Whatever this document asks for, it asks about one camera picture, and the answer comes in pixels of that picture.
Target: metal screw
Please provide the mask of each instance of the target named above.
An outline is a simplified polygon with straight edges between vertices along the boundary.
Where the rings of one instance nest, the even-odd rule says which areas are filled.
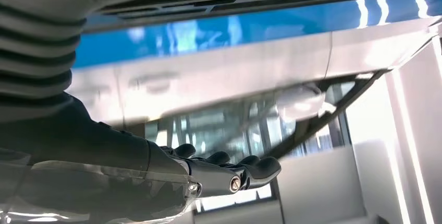
[[[230,190],[233,193],[236,193],[240,187],[241,187],[241,180],[239,179],[238,176],[234,176],[230,181]]]
[[[189,190],[190,190],[190,191],[196,191],[196,190],[198,190],[198,185],[197,185],[197,184],[194,184],[194,183],[190,184],[190,185],[189,185]]]

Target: white wall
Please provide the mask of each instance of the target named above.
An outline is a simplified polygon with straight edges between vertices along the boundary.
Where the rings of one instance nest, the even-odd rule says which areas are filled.
[[[278,185],[285,224],[367,224],[351,147],[281,161]],[[195,224],[283,223],[279,201],[196,215]]]
[[[347,110],[367,212],[390,223],[442,222],[440,52],[434,39]]]
[[[279,201],[234,207],[195,216],[195,224],[283,224]]]
[[[376,81],[346,111],[368,214],[379,215],[392,224],[410,223],[408,209],[401,201],[408,190],[402,186],[402,158],[397,152],[398,138],[385,79]]]
[[[351,147],[281,161],[286,224],[320,224],[365,216]]]

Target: window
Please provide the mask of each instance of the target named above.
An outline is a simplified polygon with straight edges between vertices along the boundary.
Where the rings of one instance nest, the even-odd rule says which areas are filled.
[[[329,86],[320,114],[335,110],[334,105],[353,86],[354,82]],[[280,116],[275,106],[276,97],[277,93],[273,92],[160,119],[156,123],[158,128],[149,126],[149,123],[146,125],[146,137],[151,136],[150,140],[162,145],[167,143],[171,147],[191,143],[197,151],[195,157],[208,157],[214,152],[225,151],[231,157],[231,163],[238,163],[249,155],[261,156],[293,134],[297,127],[296,120]],[[288,155],[305,156],[349,143],[343,134],[345,131],[341,130],[342,126],[346,126],[345,115],[342,115],[342,119],[330,122]],[[235,195],[197,199],[195,211],[203,213],[239,204],[274,200],[276,190],[274,182]]]

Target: glass pane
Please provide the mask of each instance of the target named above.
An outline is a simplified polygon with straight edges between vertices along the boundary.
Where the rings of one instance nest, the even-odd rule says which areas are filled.
[[[153,141],[158,146],[167,146],[167,131],[163,130],[158,132],[158,135],[156,136],[156,140]]]
[[[193,145],[197,150],[197,156],[216,148],[216,145],[225,139],[226,132],[228,131],[225,129],[214,129],[193,133]]]
[[[186,130],[187,128],[187,120],[185,117],[181,117],[181,130]]]
[[[172,134],[172,148],[177,148],[179,146],[177,133]]]
[[[335,105],[350,92],[354,84],[354,82],[344,82],[330,86],[325,95],[325,102]]]
[[[191,128],[197,128],[204,125],[213,125],[224,122],[224,114],[221,110],[203,111],[189,115],[189,125]]]
[[[156,135],[158,134],[158,124],[156,122],[147,123],[144,126],[144,138],[151,142],[155,142]]]
[[[244,157],[250,155],[246,140],[245,133],[243,133],[241,136],[233,138],[233,140],[227,144],[226,152],[230,156],[230,163],[238,163]]]
[[[270,138],[270,145],[275,147],[283,140],[283,133],[281,129],[281,119],[279,116],[267,118],[268,135]]]
[[[260,156],[264,154],[263,140],[261,138],[260,126],[254,124],[248,130],[249,132],[249,143],[252,151],[252,155]]]
[[[254,117],[258,115],[258,104],[253,103],[249,110],[249,116]]]
[[[320,153],[324,150],[331,150],[332,140],[330,136],[315,136],[305,142],[307,154]]]
[[[287,154],[288,156],[294,156],[294,157],[302,157],[305,156],[304,147],[303,145],[298,146],[295,148],[292,152]]]

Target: reflective glossy surface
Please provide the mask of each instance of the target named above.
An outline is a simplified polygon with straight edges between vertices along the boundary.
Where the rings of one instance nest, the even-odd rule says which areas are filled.
[[[190,176],[29,159],[0,150],[1,223],[166,223],[197,195]]]
[[[442,14],[442,0],[357,0],[88,34],[76,68],[294,36],[365,28]]]

